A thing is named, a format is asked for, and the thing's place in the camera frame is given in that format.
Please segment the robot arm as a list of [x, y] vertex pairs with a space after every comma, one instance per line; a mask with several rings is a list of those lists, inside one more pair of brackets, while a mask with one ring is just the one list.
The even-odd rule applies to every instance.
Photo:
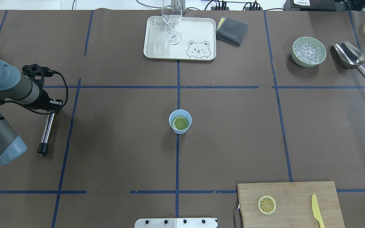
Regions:
[[[67, 100], [50, 98], [43, 87], [45, 78], [55, 74], [61, 75], [58, 71], [38, 64], [26, 65], [19, 71], [0, 60], [0, 106], [12, 103], [48, 117], [37, 151], [39, 154], [47, 154], [55, 114], [59, 113], [67, 103]], [[0, 112], [0, 166], [9, 164], [27, 149], [22, 138]]]

